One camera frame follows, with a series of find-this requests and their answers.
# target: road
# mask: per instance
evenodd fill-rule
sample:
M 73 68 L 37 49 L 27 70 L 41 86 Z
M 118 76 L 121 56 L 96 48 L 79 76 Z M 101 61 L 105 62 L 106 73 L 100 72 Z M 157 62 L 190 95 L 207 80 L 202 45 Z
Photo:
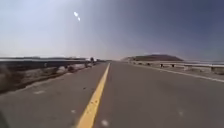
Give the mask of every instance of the road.
M 224 83 L 111 62 L 1 95 L 0 111 L 8 128 L 223 128 Z

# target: mountain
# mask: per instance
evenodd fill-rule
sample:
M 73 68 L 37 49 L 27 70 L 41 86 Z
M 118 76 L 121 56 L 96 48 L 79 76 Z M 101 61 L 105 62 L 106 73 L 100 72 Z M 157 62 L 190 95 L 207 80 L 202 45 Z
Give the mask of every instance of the mountain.
M 144 55 L 144 56 L 133 56 L 133 57 L 126 57 L 123 60 L 129 61 L 183 61 L 182 59 L 166 55 L 166 54 L 152 54 L 152 55 Z

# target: white edge line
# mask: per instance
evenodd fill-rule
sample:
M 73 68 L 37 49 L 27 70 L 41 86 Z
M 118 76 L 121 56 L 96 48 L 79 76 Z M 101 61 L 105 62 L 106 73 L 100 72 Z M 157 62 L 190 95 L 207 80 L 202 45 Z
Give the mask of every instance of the white edge line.
M 152 67 L 146 67 L 146 66 L 140 66 L 140 65 L 132 65 L 132 66 L 137 66 L 137 67 L 142 67 L 142 68 L 150 68 L 150 69 L 154 69 L 154 70 L 165 71 L 165 72 L 169 72 L 169 73 L 181 74 L 181 75 L 185 75 L 185 76 L 191 76 L 191 77 L 195 77 L 195 78 L 202 78 L 202 79 L 207 79 L 207 80 L 211 80 L 211 81 L 216 81 L 216 82 L 222 82 L 222 83 L 224 83 L 224 80 L 210 78 L 210 77 L 205 77 L 205 76 L 193 75 L 193 74 L 182 73 L 182 72 L 175 72 L 175 71 L 170 71 L 170 70 L 165 70 L 165 69 L 159 69 L 159 68 L 152 68 Z

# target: yellow center line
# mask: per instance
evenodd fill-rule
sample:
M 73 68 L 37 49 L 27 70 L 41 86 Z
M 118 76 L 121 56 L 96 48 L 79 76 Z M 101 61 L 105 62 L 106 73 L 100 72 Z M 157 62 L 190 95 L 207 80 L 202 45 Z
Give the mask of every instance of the yellow center line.
M 92 128 L 93 127 L 94 119 L 96 117 L 97 110 L 100 104 L 100 99 L 101 99 L 103 89 L 106 83 L 109 67 L 110 67 L 110 64 L 107 66 L 103 74 L 103 77 L 101 78 L 97 86 L 97 89 L 93 93 L 92 98 L 89 101 L 85 111 L 83 112 L 76 128 Z

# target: sky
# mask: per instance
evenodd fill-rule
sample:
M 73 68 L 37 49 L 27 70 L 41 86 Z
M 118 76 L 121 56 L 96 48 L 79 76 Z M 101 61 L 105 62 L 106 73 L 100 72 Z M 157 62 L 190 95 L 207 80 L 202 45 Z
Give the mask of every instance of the sky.
M 0 0 L 0 56 L 224 61 L 222 0 Z

